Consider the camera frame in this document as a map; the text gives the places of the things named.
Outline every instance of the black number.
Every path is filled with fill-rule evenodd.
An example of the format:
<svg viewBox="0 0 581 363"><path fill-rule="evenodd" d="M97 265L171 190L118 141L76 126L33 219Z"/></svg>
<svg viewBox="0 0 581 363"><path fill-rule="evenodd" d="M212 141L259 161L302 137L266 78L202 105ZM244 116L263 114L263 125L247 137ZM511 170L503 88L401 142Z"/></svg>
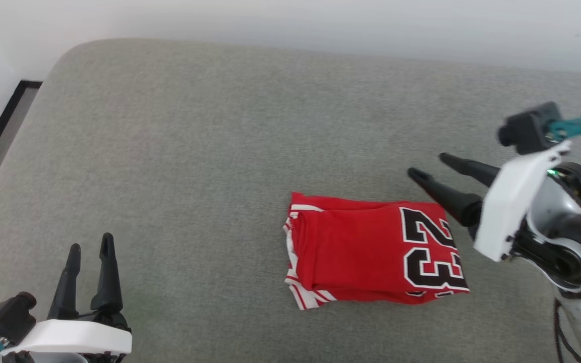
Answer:
<svg viewBox="0 0 581 363"><path fill-rule="evenodd" d="M428 232L439 244L454 248L456 245L452 239L452 233L449 229L447 221L438 220L441 223L441 228L436 225L429 216L421 211L402 207L400 214L403 222L403 239L405 242L412 242L415 244L426 244Z"/></svg>
<svg viewBox="0 0 581 363"><path fill-rule="evenodd" d="M429 287L431 289L469 290L466 279L461 271L461 261L456 253L450 253L452 263L435 261L434 272L426 273L424 264L431 264L429 248L415 247L405 255L405 278L413 287ZM454 273L452 267L458 269L458 274Z"/></svg>
<svg viewBox="0 0 581 363"><path fill-rule="evenodd" d="M440 227L422 211L401 207L403 222L403 239L414 244L427 244L426 233L441 246L450 248L450 262L432 261L429 248L414 247L405 255L405 279L413 287L428 287L431 289L469 290L461 270L461 259L456 254L456 245L452 239L449 225L444 220ZM434 272L426 273L424 265L434 264Z"/></svg>

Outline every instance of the basketball jersey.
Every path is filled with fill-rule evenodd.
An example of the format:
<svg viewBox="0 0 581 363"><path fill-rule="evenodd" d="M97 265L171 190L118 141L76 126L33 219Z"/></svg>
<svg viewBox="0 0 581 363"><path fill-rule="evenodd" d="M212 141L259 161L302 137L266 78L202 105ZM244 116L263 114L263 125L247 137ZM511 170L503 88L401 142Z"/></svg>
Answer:
<svg viewBox="0 0 581 363"><path fill-rule="evenodd" d="M438 204L293 193L286 283L300 309L337 299L422 304L468 292Z"/></svg>

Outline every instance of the robotic arm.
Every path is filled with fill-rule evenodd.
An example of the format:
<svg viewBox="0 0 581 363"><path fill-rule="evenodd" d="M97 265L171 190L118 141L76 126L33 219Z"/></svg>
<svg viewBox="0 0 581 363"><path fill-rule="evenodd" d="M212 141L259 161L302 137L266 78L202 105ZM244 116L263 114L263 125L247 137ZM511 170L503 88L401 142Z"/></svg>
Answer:
<svg viewBox="0 0 581 363"><path fill-rule="evenodd" d="M29 310L37 301L27 292L0 302L2 363L120 363L131 353L132 333L120 313L123 298L110 233L102 237L100 260L100 279L90 313L76 310L78 244L71 246L47 320L35 323Z"/></svg>
<svg viewBox="0 0 581 363"><path fill-rule="evenodd" d="M519 157L502 168L440 154L457 172L489 187L486 197L465 194L410 168L408 175L468 232L475 249L494 261L524 258L555 285L556 343L574 357L558 327L559 306L581 347L581 165L562 162L569 138L581 135L581 117L563 120L555 103L545 103L508 117L498 133L502 145L516 147Z"/></svg>

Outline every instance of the gray fabric surface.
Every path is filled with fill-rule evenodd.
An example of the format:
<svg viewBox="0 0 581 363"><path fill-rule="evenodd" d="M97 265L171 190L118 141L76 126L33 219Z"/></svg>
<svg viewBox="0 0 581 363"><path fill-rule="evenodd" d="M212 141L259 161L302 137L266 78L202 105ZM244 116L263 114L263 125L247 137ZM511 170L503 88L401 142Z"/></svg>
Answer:
<svg viewBox="0 0 581 363"><path fill-rule="evenodd" d="M581 74L150 40L88 43L42 85L0 169L0 301L44 319L69 245L78 306L115 235L134 331L127 361L555 361L551 286L480 256L455 222L471 294L423 306L300 312L283 282L291 191L429 200L417 165L447 151L500 165L506 115L581 113ZM574 148L581 160L581 140Z"/></svg>

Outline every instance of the white trim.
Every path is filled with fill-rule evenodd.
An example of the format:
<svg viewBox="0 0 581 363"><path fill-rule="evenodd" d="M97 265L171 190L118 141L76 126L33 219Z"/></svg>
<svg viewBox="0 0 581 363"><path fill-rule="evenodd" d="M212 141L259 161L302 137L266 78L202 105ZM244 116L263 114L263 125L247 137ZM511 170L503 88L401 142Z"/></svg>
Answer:
<svg viewBox="0 0 581 363"><path fill-rule="evenodd" d="M289 230L286 233L286 250L288 250L288 259L290 260L290 268L297 271L298 257L295 254L295 247L293 247L293 231Z"/></svg>
<svg viewBox="0 0 581 363"><path fill-rule="evenodd" d="M288 288L293 293L293 297L295 297L295 303L297 303L298 308L300 308L300 310L304 310L304 305L302 305L302 300L300 299L300 295L297 294L297 290L295 290L295 287L293 287L292 283L289 283Z"/></svg>
<svg viewBox="0 0 581 363"><path fill-rule="evenodd" d="M291 204L290 205L291 211L318 211L323 212L324 209L320 207L316 207L315 205L310 204Z"/></svg>
<svg viewBox="0 0 581 363"><path fill-rule="evenodd" d="M324 296L325 298L331 300L331 301L337 301L337 299L329 292L326 290L318 290L318 292L320 294L322 294L322 296Z"/></svg>
<svg viewBox="0 0 581 363"><path fill-rule="evenodd" d="M327 299L324 299L320 295L316 294L315 291L311 291L311 294L313 294L313 297L318 301L322 301L323 303L329 302Z"/></svg>
<svg viewBox="0 0 581 363"><path fill-rule="evenodd" d="M295 281L295 280L291 280L290 278L287 278L286 283L288 283L289 285L291 285L291 289L293 289L293 286L297 287L297 290L300 292L300 295L302 295L302 300L299 301L300 308L302 308L301 304L302 301L304 301L304 305L306 305L307 309L313 309L313 308L319 308L320 305L318 305L318 301L317 301L317 296L314 292L312 291L308 291L306 290L301 283Z"/></svg>

